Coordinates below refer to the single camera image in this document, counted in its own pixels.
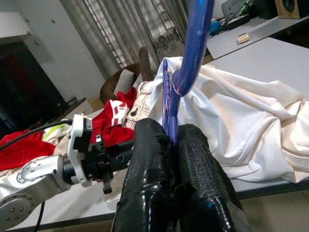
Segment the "robotic arm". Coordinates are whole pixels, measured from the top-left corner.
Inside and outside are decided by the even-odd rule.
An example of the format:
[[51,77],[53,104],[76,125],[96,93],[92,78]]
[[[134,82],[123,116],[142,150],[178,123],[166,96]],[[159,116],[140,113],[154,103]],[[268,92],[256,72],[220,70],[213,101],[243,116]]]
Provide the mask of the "robotic arm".
[[75,115],[68,155],[31,160],[7,178],[0,179],[0,230],[25,220],[42,202],[65,192],[71,185],[103,182],[103,192],[111,193],[113,172],[127,168],[133,141],[104,148],[101,136],[89,145],[92,121]]

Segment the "white table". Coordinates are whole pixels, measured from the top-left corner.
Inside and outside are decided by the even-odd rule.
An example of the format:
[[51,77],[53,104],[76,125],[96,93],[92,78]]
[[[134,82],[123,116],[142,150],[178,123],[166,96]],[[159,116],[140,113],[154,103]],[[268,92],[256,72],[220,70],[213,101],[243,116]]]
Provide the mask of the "white table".
[[[208,40],[207,48],[212,57],[217,59],[300,22],[307,22],[308,20],[309,16],[302,19],[285,19],[275,17],[270,20],[265,20],[258,17],[253,18],[250,22],[233,30],[225,31],[221,34],[213,36]],[[243,44],[238,44],[237,36],[244,33],[248,33],[251,39]]]
[[[308,60],[309,49],[266,38],[210,64],[259,81],[281,80],[302,91],[309,99]],[[282,179],[260,183],[233,179],[232,184],[241,199],[309,188],[309,181],[290,184]],[[112,219],[116,202],[105,203],[101,199],[101,194],[101,184],[94,183],[88,188],[75,185],[71,190],[47,200],[41,229]],[[39,211],[38,206],[14,229],[33,227],[37,222]]]

